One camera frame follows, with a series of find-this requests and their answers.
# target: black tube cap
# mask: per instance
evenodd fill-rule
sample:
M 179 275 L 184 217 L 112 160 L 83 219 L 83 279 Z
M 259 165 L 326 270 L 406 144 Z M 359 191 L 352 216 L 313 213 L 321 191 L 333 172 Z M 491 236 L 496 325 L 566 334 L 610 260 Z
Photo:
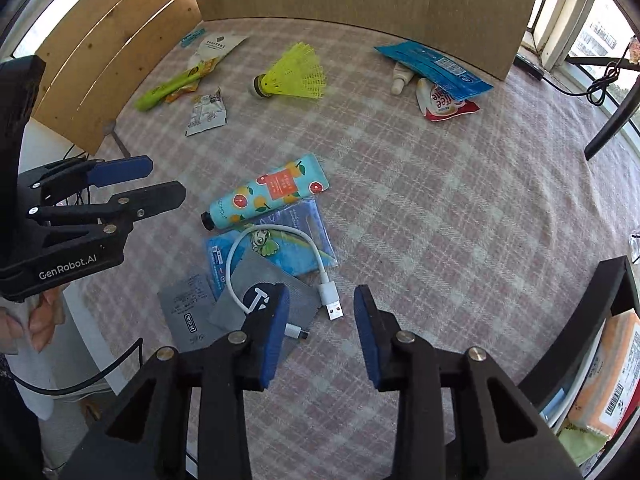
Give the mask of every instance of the black tube cap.
M 200 215 L 200 219 L 202 220 L 202 225 L 204 225 L 204 228 L 207 231 L 213 231 L 213 229 L 216 228 L 215 224 L 213 223 L 213 219 L 209 214 L 209 211 L 205 211 L 204 213 L 202 213 Z

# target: hand cream tube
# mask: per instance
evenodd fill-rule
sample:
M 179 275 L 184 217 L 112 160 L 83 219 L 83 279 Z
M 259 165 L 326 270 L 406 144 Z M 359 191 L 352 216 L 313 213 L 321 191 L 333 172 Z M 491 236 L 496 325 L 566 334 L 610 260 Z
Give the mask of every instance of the hand cream tube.
M 329 181 L 312 153 L 265 173 L 217 200 L 202 213 L 209 231 L 225 229 L 271 209 L 328 189 Z

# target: barcode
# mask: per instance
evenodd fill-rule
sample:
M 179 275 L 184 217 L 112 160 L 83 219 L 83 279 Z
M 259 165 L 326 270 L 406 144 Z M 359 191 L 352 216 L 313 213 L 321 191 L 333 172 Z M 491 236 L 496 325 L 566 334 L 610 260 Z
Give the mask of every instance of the barcode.
M 451 72 L 453 75 L 463 75 L 463 73 L 466 72 L 464 68 L 456 65 L 452 60 L 447 59 L 446 57 L 441 57 L 435 63 L 437 66 L 442 67 L 447 72 Z
M 605 411 L 607 415 L 611 416 L 613 414 L 613 410 L 618 405 L 618 401 L 620 400 L 620 395 L 622 395 L 623 390 L 624 388 L 622 387 L 622 384 L 618 383 L 616 385 L 615 391 L 613 392 L 613 396 L 611 397 L 611 400 L 607 405 L 607 409 Z

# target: green highlighter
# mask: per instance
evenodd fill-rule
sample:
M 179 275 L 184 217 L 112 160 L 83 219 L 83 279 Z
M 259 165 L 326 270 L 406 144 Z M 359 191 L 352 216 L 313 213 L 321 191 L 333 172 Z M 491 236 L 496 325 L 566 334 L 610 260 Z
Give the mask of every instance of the green highlighter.
M 166 83 L 162 83 L 160 86 L 145 93 L 140 99 L 136 101 L 134 105 L 137 110 L 146 112 L 156 106 L 162 99 L 167 97 L 172 92 L 175 92 L 178 88 L 182 88 L 189 83 L 193 83 L 198 79 L 203 78 L 216 67 L 218 64 L 218 58 L 209 59 L 208 61 L 201 61 L 193 68 L 185 70 L 181 74 L 177 75 L 173 79 L 170 79 Z
M 201 218 L 209 231 L 234 224 L 328 189 L 329 181 L 313 153 L 265 173 L 214 200 Z

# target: red and white package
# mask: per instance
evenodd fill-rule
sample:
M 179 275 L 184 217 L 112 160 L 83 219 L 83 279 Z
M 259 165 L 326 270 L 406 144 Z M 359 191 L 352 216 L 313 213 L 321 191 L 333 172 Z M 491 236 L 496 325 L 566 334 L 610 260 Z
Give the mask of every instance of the red and white package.
M 415 89 L 418 106 L 429 121 L 444 121 L 456 115 L 473 114 L 480 107 L 473 101 L 454 101 L 452 97 L 436 83 L 422 78 Z

